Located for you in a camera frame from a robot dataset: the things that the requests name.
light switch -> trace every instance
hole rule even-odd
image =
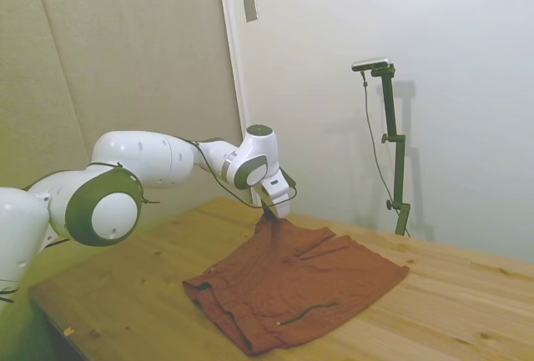
[[[244,15],[247,22],[252,22],[258,19],[258,10],[256,8],[256,0],[243,0]]]

brown shirt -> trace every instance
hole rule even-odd
[[[328,333],[408,272],[349,236],[263,216],[252,238],[184,287],[209,319],[253,355]]]

wood grain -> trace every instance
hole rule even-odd
[[[215,199],[32,288],[32,298],[94,361],[241,360],[181,282],[254,232],[261,212]],[[328,226],[398,264],[408,278],[334,332],[257,358],[275,361],[534,359],[534,265],[356,226]]]

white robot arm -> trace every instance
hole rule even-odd
[[[295,182],[278,163],[275,133],[247,128],[237,148],[223,139],[195,142],[161,133],[110,132],[83,171],[62,171],[24,190],[0,188],[0,313],[32,259],[58,238],[109,246],[134,230],[145,188],[171,188],[194,165],[240,190],[252,188],[264,209],[283,218]]]

door frame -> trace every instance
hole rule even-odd
[[[235,97],[237,98],[237,109],[239,113],[239,123],[241,125],[241,133],[243,137],[246,134],[246,129],[252,124],[250,121],[250,108],[247,101],[244,81],[240,71],[242,68],[242,58],[239,55],[239,42],[236,32],[236,21],[234,19],[234,5],[232,0],[222,0],[224,25],[226,26],[226,37],[228,38],[228,48],[230,53],[230,62],[232,64],[232,74],[234,75]],[[250,189],[250,195],[254,205],[261,205],[260,196]]]

